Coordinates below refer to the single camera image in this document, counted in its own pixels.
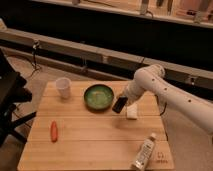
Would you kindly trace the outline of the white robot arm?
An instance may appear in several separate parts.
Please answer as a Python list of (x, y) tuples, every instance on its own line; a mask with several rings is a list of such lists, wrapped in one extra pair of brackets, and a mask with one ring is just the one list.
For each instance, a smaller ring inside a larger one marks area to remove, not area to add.
[(142, 67), (134, 73), (133, 79), (123, 89), (121, 95), (132, 104), (150, 91), (172, 104), (188, 119), (208, 134), (213, 134), (213, 104), (177, 88), (163, 80), (165, 70), (154, 64)]

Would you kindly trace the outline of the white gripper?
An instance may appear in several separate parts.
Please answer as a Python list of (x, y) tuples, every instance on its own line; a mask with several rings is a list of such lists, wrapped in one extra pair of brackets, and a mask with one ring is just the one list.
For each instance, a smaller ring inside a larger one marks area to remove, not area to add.
[(127, 106), (132, 105), (133, 103), (135, 103), (140, 98), (140, 96), (135, 91), (130, 90), (128, 87), (126, 87), (122, 91), (121, 97), (127, 99), (127, 102), (126, 102)]

